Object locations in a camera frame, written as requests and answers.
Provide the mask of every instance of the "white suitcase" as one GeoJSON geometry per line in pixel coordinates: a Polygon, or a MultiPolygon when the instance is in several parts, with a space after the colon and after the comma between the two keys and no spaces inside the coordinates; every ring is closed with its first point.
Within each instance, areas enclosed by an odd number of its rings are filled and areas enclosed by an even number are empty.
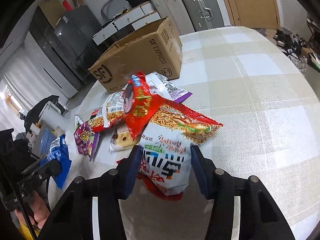
{"type": "Polygon", "coordinates": [[[161,18],[168,17],[180,35],[194,33],[190,16],[182,0],[152,0],[161,18]]]}

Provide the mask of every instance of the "checkered tablecloth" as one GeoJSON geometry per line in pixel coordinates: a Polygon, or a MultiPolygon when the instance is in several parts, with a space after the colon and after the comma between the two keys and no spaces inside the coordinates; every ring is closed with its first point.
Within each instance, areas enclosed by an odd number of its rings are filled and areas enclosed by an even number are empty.
{"type": "MultiPolygon", "coordinates": [[[[224,124],[201,145],[206,158],[232,176],[258,176],[287,219],[296,240],[305,240],[320,219],[320,103],[292,62],[265,37],[245,27],[225,27],[181,36],[183,64],[176,86],[193,93],[184,104],[224,124]]],[[[105,100],[96,83],[80,107],[84,120],[105,100]]],[[[112,167],[107,134],[94,163],[76,155],[65,188],[76,176],[100,176],[112,167]]],[[[50,185],[51,204],[63,191],[50,185]]],[[[166,202],[136,182],[121,201],[128,239],[204,239],[213,202],[200,194],[193,172],[182,200],[166,202]]],[[[99,237],[93,207],[95,239],[99,237]]],[[[233,239],[240,201],[235,199],[233,239]]]]}

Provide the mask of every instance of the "white drawer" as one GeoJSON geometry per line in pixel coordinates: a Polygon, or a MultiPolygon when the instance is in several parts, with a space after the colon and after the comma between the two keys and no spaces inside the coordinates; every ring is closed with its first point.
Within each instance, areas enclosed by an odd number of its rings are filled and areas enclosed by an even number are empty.
{"type": "Polygon", "coordinates": [[[132,23],[132,26],[135,30],[138,30],[139,28],[143,27],[144,25],[147,25],[148,23],[155,22],[157,20],[160,20],[160,15],[156,12],[150,15],[146,15],[142,19],[132,23]]]}
{"type": "Polygon", "coordinates": [[[142,11],[144,12],[145,15],[153,13],[155,10],[152,7],[151,2],[146,3],[144,5],[141,6],[142,11]]]}
{"type": "Polygon", "coordinates": [[[123,27],[127,26],[130,23],[140,19],[145,14],[142,11],[141,7],[137,7],[130,12],[125,13],[124,15],[120,16],[118,19],[115,20],[116,27],[120,30],[123,27]]]}
{"type": "Polygon", "coordinates": [[[101,31],[93,36],[93,40],[97,45],[99,45],[116,32],[117,29],[114,27],[114,25],[112,23],[109,23],[106,27],[104,27],[101,31]]]}

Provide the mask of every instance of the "green label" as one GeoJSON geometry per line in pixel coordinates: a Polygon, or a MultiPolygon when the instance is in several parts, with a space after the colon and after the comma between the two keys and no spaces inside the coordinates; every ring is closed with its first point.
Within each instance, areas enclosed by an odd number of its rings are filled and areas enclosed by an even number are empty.
{"type": "Polygon", "coordinates": [[[164,153],[164,150],[160,146],[145,145],[144,148],[148,149],[148,150],[151,150],[153,152],[164,153]]]}

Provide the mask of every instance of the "suitcase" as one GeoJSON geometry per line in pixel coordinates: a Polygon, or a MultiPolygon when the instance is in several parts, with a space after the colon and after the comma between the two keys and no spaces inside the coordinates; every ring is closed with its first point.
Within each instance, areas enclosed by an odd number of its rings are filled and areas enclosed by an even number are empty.
{"type": "Polygon", "coordinates": [[[217,0],[182,0],[195,30],[202,31],[224,27],[217,0]]]}
{"type": "Polygon", "coordinates": [[[152,0],[152,3],[160,17],[168,17],[180,35],[195,32],[182,0],[152,0]]]}

